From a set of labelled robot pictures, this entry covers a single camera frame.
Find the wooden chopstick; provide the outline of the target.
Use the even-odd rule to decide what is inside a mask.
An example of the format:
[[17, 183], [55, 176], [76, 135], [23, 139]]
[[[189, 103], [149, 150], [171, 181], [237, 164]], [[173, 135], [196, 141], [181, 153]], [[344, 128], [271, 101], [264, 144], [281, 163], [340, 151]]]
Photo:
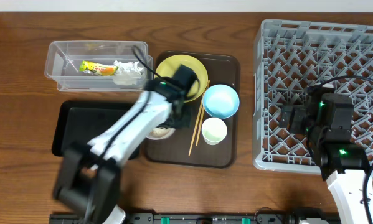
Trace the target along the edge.
[[200, 139], [200, 131], [201, 131], [201, 128], [202, 128], [202, 120], [204, 118], [204, 106], [203, 106], [203, 100], [201, 101], [201, 108], [200, 108], [200, 116], [199, 116], [199, 120], [198, 120], [198, 128], [197, 128], [197, 137], [196, 137], [196, 147], [198, 146], [199, 144], [199, 139]]
[[[209, 84], [210, 84], [210, 80], [207, 81], [207, 85], [206, 85], [203, 93], [205, 93], [205, 91], [208, 89]], [[198, 113], [197, 113], [197, 117], [196, 117], [196, 122], [195, 122], [195, 125], [194, 125], [194, 131], [193, 131], [193, 134], [192, 134], [191, 144], [190, 144], [189, 152], [188, 152], [189, 157], [191, 155], [192, 148], [193, 148], [193, 145], [194, 145], [194, 140], [196, 138], [196, 132], [197, 132], [198, 124], [199, 124], [199, 120], [200, 120], [200, 117], [201, 117], [201, 114], [202, 114], [202, 107], [203, 107], [203, 96], [201, 97], [201, 102], [200, 102], [200, 105], [199, 105], [199, 109], [198, 109]]]

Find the yellow plate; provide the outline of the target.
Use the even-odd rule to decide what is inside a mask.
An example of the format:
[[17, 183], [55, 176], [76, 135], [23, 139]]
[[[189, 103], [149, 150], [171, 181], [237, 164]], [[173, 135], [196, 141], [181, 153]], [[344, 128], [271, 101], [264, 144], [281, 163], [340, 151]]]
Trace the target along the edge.
[[173, 55], [159, 63], [156, 69], [156, 73], [158, 73], [162, 77], [172, 77], [175, 71], [181, 65], [185, 65], [188, 68], [192, 69], [194, 73], [197, 75], [197, 79], [199, 80], [199, 83], [195, 82], [191, 90], [187, 94], [188, 99], [184, 102], [188, 103], [198, 99], [198, 97], [200, 97], [201, 94], [203, 94], [207, 86], [208, 73], [205, 66], [200, 60], [186, 54]]

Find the white bowl with rice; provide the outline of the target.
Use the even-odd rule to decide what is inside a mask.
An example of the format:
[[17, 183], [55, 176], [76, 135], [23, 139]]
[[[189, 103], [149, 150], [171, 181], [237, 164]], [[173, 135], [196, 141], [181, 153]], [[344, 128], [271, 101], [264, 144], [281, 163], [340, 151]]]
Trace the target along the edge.
[[147, 138], [154, 141], [163, 140], [172, 136], [174, 132], [174, 128], [157, 127], [147, 135]]

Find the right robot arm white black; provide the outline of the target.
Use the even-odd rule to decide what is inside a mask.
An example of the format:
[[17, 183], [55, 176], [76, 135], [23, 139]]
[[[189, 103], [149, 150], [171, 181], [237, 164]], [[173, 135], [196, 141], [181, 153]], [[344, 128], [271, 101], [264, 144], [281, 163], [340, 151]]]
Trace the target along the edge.
[[353, 112], [349, 97], [323, 93], [312, 96], [306, 106], [283, 105], [279, 126], [306, 137], [341, 223], [373, 223], [373, 164], [351, 141]]

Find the wooden chopstick left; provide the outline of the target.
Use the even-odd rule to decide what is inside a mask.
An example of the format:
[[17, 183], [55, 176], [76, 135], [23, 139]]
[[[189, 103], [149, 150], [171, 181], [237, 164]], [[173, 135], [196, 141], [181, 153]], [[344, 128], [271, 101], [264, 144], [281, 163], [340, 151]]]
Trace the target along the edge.
[[[205, 91], [208, 89], [209, 84], [210, 84], [210, 80], [207, 81], [207, 85], [206, 85], [203, 93], [205, 93]], [[196, 132], [197, 132], [198, 124], [199, 124], [199, 120], [200, 120], [200, 117], [201, 117], [201, 114], [202, 114], [202, 107], [203, 107], [203, 96], [201, 97], [201, 102], [200, 102], [200, 105], [199, 105], [199, 109], [198, 109], [198, 113], [197, 113], [197, 117], [196, 117], [196, 122], [195, 122], [195, 125], [194, 125], [194, 131], [193, 131], [193, 134], [192, 134], [191, 144], [190, 144], [189, 152], [188, 152], [189, 157], [191, 155], [192, 148], [193, 148], [193, 145], [194, 145], [194, 140], [196, 138]]]

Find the black food waste tray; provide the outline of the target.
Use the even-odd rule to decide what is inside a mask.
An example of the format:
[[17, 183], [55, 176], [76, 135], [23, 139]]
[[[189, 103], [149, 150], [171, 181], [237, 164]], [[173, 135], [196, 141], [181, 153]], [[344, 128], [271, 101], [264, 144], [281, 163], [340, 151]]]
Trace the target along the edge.
[[131, 107], [131, 103], [115, 101], [68, 100], [62, 103], [52, 154], [61, 157], [71, 143], [88, 143], [110, 128]]

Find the pale green cup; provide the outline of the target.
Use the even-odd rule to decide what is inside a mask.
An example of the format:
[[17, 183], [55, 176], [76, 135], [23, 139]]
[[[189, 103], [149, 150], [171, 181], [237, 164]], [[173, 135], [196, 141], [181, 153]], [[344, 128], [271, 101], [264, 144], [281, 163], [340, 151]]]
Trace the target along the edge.
[[201, 133], [204, 141], [208, 145], [217, 145], [225, 139], [227, 135], [227, 125], [222, 119], [208, 118], [202, 124]]

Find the light blue bowl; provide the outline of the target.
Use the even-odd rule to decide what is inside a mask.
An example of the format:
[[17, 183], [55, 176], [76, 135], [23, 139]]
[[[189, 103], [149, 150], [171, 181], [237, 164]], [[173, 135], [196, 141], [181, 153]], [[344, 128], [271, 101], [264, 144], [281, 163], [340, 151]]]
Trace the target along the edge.
[[207, 89], [203, 96], [203, 107], [211, 117], [227, 119], [239, 109], [238, 93], [228, 85], [218, 84]]

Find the dark brown serving tray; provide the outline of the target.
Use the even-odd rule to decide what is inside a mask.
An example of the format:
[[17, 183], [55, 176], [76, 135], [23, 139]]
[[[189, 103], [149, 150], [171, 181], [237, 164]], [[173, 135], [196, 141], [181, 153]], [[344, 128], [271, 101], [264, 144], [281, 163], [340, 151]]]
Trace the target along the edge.
[[[166, 51], [158, 56], [157, 64], [174, 55], [190, 55], [198, 59], [208, 72], [210, 85], [227, 85], [239, 92], [240, 64], [229, 55], [200, 54], [192, 52]], [[191, 116], [187, 119], [188, 128], [176, 129], [174, 134], [163, 140], [145, 140], [143, 153], [153, 162], [179, 164], [185, 166], [213, 167], [223, 169], [235, 160], [237, 151], [237, 115], [224, 119], [227, 135], [217, 145], [210, 146], [202, 135], [190, 148], [201, 97], [185, 104]]]

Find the crumpled white tissue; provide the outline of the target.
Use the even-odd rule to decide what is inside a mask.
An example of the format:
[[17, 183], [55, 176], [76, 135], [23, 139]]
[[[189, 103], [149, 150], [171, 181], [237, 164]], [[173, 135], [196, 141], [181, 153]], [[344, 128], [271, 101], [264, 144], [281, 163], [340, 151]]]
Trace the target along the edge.
[[117, 67], [113, 75], [113, 82], [116, 85], [136, 85], [145, 78], [144, 67], [140, 62], [123, 63], [115, 60], [114, 65]]

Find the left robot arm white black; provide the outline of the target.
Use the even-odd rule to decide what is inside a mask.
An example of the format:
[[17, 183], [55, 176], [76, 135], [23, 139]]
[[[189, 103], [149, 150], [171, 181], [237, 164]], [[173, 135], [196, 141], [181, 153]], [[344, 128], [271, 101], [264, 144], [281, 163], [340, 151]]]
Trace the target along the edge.
[[137, 102], [110, 128], [86, 144], [72, 143], [63, 160], [53, 198], [75, 211], [84, 223], [122, 223], [118, 207], [121, 172], [147, 135], [167, 120], [179, 123], [195, 78], [155, 78]]

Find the green orange snack wrapper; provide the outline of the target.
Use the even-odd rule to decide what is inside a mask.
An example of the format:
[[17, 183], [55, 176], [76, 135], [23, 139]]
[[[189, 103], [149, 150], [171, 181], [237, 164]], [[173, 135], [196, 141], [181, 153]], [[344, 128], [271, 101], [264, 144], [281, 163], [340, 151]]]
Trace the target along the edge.
[[99, 76], [114, 75], [118, 67], [115, 65], [104, 65], [100, 63], [83, 60], [80, 64], [80, 71], [87, 74]]

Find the grey dishwasher rack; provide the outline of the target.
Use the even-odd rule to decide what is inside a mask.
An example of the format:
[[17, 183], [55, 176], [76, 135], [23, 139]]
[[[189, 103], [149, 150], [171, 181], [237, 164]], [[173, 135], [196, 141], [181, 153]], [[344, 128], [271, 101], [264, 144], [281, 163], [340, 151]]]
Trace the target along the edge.
[[351, 139], [373, 163], [373, 26], [266, 19], [254, 49], [257, 169], [319, 173], [306, 138], [280, 128], [279, 122], [282, 105], [305, 105], [306, 87], [326, 80], [352, 100]]

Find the clear plastic waste bin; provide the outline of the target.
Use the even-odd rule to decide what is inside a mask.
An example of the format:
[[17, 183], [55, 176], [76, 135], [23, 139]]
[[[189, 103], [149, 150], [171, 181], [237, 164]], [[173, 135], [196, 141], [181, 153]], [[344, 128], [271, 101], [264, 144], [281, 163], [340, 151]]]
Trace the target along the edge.
[[[116, 85], [113, 75], [99, 76], [80, 71], [83, 60], [114, 65], [115, 60], [140, 62], [145, 78], [136, 85]], [[49, 45], [45, 76], [57, 82], [60, 91], [140, 91], [153, 78], [148, 69], [153, 58], [148, 45], [142, 41], [73, 40], [54, 41]]]

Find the wooden chopstick right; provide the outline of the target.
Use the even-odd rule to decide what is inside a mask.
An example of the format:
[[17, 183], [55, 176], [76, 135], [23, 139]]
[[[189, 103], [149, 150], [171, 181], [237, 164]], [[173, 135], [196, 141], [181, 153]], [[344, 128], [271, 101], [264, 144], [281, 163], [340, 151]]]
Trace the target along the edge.
[[196, 147], [198, 146], [199, 144], [199, 139], [200, 139], [200, 131], [201, 131], [201, 128], [202, 128], [202, 120], [204, 118], [204, 106], [203, 106], [203, 100], [201, 101], [201, 108], [200, 108], [200, 116], [199, 116], [199, 120], [198, 120], [198, 128], [197, 128], [197, 137], [196, 137]]

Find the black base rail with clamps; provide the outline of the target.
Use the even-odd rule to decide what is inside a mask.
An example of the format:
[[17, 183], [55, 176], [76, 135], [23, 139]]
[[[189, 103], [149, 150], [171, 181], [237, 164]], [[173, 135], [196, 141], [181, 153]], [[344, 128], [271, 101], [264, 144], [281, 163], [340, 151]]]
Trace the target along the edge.
[[124, 224], [276, 224], [276, 223], [329, 223], [340, 224], [336, 213], [324, 213], [319, 208], [298, 207], [280, 212], [262, 207], [254, 214], [154, 214], [128, 213]]

